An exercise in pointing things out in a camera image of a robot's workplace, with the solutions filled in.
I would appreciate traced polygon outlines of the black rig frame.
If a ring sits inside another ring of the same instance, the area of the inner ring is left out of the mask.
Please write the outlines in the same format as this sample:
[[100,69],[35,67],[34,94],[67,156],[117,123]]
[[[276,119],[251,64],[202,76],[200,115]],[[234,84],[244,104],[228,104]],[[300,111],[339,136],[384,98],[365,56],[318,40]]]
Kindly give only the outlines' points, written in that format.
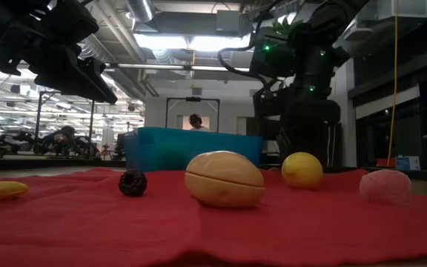
[[75,128],[77,145],[83,150],[82,155],[70,156],[90,159],[94,145],[93,124],[96,102],[79,96],[71,96],[56,91],[43,90],[39,93],[36,110],[36,127],[33,150],[40,154],[53,150],[50,138],[64,126]]

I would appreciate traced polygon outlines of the dark toy blackberry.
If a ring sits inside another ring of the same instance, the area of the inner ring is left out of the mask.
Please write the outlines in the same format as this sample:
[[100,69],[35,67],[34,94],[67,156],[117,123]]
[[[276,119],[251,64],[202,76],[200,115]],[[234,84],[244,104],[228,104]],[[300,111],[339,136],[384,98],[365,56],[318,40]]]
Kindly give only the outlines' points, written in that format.
[[142,197],[148,187],[148,181],[141,171],[126,171],[120,176],[118,187],[127,197]]

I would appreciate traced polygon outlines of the person with headphones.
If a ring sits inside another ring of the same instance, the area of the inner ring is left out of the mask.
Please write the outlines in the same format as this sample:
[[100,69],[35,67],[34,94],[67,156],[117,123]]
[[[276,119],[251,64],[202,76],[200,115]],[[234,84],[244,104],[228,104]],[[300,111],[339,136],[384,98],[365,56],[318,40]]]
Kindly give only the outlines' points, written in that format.
[[199,114],[191,114],[188,121],[191,124],[191,131],[210,132],[210,129],[202,124],[202,117]]

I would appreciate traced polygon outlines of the long ceiling light strip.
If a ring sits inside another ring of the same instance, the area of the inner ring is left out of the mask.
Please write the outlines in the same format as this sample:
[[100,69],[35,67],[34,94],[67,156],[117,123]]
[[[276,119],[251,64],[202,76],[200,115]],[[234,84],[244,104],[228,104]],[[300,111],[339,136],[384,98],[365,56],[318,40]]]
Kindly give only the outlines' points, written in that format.
[[204,65],[161,65],[161,64],[137,64],[137,63],[106,63],[106,67],[124,69],[144,69],[144,70],[188,70],[188,71],[227,71],[223,66]]

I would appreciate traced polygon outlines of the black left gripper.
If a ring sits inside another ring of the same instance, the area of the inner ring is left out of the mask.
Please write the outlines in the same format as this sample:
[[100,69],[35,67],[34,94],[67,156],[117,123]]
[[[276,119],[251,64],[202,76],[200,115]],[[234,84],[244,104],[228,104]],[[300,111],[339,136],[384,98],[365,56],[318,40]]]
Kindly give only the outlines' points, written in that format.
[[36,72],[35,83],[47,88],[114,105],[118,98],[102,78],[104,62],[93,57],[79,59],[74,50],[55,50],[35,18],[0,19],[0,70],[19,74],[24,60]]

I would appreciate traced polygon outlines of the yellow toy lemon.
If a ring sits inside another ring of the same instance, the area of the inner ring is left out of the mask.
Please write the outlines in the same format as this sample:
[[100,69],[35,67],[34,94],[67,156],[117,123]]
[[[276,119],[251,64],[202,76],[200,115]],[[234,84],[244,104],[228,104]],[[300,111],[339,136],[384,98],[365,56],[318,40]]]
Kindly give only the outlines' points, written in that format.
[[313,190],[322,182],[323,167],[312,154],[296,152],[287,156],[281,167],[282,178],[292,188]]

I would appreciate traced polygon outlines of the blue and white box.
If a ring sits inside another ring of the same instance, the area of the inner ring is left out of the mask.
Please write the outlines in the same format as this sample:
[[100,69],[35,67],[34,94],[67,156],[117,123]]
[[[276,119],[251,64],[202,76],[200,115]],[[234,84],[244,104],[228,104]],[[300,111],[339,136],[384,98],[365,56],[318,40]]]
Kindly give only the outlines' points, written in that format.
[[418,156],[397,156],[396,169],[405,171],[420,171],[420,158]]

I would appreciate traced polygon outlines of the black doorway shaped stand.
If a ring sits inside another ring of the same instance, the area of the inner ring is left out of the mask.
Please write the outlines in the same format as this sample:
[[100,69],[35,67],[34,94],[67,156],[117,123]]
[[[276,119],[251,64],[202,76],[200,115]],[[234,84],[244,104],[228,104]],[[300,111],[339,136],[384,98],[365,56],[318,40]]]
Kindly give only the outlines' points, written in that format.
[[219,99],[202,99],[190,96],[185,98],[166,99],[165,127],[184,130],[184,120],[189,120],[192,114],[201,117],[202,127],[210,132],[219,132]]

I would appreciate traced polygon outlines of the tan toy potato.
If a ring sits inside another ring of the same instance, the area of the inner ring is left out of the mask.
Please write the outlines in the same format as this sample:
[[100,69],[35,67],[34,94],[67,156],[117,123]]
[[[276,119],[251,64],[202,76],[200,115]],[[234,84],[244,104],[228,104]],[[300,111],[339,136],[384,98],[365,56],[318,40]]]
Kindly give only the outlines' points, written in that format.
[[258,167],[231,151],[195,156],[185,170],[185,186],[193,198],[214,208],[253,208],[265,193]]

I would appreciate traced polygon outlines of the pink toy peach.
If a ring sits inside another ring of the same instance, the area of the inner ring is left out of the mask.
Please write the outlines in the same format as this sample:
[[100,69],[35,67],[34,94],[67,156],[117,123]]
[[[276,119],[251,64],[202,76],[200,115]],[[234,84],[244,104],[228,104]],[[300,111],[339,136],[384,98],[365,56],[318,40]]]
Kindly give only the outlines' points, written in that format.
[[412,198],[411,180],[403,172],[382,169],[362,176],[361,197],[380,205],[409,205]]

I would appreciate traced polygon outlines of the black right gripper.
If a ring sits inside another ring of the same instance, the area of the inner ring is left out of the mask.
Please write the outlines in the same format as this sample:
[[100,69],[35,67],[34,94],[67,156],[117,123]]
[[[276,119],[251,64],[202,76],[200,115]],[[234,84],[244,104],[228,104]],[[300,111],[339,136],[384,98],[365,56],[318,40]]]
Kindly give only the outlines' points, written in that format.
[[[284,128],[304,121],[334,125],[340,121],[340,106],[332,100],[318,97],[317,92],[311,88],[293,84],[277,90],[264,87],[254,94],[254,116],[259,121],[279,116],[279,125]],[[291,154],[305,152],[326,165],[328,134],[327,131],[281,129],[278,148],[281,162]]]

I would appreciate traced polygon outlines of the blue plastic tupperware container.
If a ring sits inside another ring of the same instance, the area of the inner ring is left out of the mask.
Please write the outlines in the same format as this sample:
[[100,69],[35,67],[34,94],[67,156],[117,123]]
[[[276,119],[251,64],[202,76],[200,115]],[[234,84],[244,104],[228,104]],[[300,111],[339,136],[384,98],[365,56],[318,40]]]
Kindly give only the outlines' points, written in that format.
[[184,170],[195,156],[212,151],[235,152],[258,165],[262,146],[260,136],[143,127],[125,135],[126,168]]

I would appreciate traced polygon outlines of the red cloth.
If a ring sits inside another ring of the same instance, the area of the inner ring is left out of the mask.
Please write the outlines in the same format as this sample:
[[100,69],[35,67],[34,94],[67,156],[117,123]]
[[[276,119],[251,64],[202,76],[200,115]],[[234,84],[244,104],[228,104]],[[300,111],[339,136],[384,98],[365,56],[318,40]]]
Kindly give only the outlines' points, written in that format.
[[221,260],[278,266],[368,264],[427,255],[427,197],[373,205],[363,171],[329,174],[316,191],[265,171],[250,209],[200,205],[181,171],[148,174],[142,197],[110,169],[25,177],[28,192],[0,202],[0,267],[151,266]]

